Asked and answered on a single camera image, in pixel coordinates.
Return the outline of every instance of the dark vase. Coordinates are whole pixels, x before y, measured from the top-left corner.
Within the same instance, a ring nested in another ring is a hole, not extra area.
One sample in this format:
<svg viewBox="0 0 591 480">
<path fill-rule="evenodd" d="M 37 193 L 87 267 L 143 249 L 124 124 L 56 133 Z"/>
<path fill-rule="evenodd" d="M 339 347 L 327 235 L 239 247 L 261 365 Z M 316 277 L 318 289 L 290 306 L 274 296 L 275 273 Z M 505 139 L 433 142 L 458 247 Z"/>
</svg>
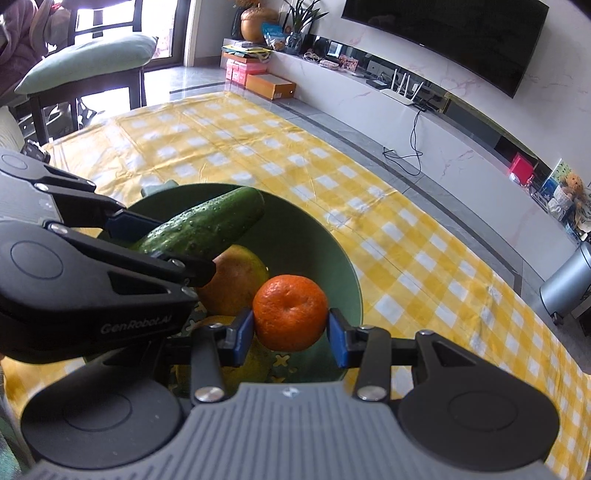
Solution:
<svg viewBox="0 0 591 480">
<path fill-rule="evenodd" d="M 297 55 L 301 50 L 304 36 L 301 32 L 291 32 L 285 39 L 285 53 Z"/>
<path fill-rule="evenodd" d="M 240 17 L 248 10 L 246 7 L 236 7 L 236 15 L 234 15 L 234 22 L 232 23 L 232 40 L 244 40 L 242 30 L 240 30 Z"/>
</svg>

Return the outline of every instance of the white logo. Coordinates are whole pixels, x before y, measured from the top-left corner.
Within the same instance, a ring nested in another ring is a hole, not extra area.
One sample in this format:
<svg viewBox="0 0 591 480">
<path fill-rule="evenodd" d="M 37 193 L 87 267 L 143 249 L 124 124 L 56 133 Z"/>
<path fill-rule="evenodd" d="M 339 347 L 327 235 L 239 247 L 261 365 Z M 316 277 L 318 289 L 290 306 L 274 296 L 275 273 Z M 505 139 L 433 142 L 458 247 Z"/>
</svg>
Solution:
<svg viewBox="0 0 591 480">
<path fill-rule="evenodd" d="M 155 325 L 163 325 L 173 319 L 172 315 L 165 315 L 164 317 L 156 317 L 153 319 L 132 320 L 129 323 L 116 323 L 112 325 L 105 323 L 100 332 L 104 335 L 106 333 L 124 332 L 125 330 L 133 330 L 137 328 L 153 327 Z"/>
<path fill-rule="evenodd" d="M 287 398 L 295 398 L 300 394 L 300 391 L 296 387 L 287 387 L 282 392 Z"/>
</svg>

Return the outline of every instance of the tile floor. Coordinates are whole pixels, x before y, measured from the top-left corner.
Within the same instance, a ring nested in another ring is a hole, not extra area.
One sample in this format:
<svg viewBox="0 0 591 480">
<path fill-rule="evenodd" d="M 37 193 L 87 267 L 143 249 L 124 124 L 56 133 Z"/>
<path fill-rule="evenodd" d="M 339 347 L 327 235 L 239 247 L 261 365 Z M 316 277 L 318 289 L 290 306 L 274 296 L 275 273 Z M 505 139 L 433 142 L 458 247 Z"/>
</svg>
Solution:
<svg viewBox="0 0 591 480">
<path fill-rule="evenodd" d="M 225 71 L 216 67 L 174 67 L 147 73 L 145 79 L 149 105 L 203 93 L 231 90 L 345 153 L 403 193 L 484 260 L 539 315 L 581 369 L 591 373 L 591 337 L 583 336 L 578 321 L 567 318 L 565 325 L 555 326 L 540 299 L 542 279 L 539 275 L 467 206 L 430 178 L 419 173 L 412 158 L 409 159 L 410 164 L 400 161 L 405 171 L 400 165 L 384 158 L 381 145 L 330 115 L 295 99 L 270 102 L 238 85 L 226 83 Z M 104 111 L 96 119 L 129 110 L 126 90 L 92 95 L 86 97 L 85 102 L 90 108 Z M 428 161 L 428 158 L 423 158 L 422 161 Z"/>
</svg>

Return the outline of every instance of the black tv screen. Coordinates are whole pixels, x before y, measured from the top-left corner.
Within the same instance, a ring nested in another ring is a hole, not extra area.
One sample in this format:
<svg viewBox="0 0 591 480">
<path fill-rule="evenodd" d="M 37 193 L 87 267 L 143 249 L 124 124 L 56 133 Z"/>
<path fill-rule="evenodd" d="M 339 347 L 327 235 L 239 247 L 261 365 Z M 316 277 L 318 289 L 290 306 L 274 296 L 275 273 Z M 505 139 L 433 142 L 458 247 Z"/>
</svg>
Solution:
<svg viewBox="0 0 591 480">
<path fill-rule="evenodd" d="M 538 0 L 347 0 L 343 18 L 438 52 L 513 97 L 547 13 Z"/>
</svg>

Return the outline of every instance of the tablecloth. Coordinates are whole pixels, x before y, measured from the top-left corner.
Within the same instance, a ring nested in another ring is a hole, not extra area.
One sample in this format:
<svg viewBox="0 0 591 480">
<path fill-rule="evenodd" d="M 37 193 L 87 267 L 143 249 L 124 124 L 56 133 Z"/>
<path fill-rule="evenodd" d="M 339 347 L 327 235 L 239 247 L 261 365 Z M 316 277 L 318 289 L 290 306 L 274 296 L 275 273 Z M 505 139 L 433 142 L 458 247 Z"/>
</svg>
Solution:
<svg viewBox="0 0 591 480">
<path fill-rule="evenodd" d="M 302 207 L 353 262 L 364 323 L 406 338 L 435 330 L 545 392 L 561 420 L 547 465 L 562 478 L 583 477 L 591 443 L 589 377 L 469 248 L 325 142 L 221 92 L 132 111 L 58 140 L 48 151 L 55 166 L 91 179 L 99 193 L 127 205 L 140 198 L 142 186 L 173 179 L 251 185 Z M 17 413 L 34 391 L 79 364 L 24 367 L 4 360 Z M 392 373 L 395 394 L 404 395 L 412 387 L 409 370 Z"/>
</svg>

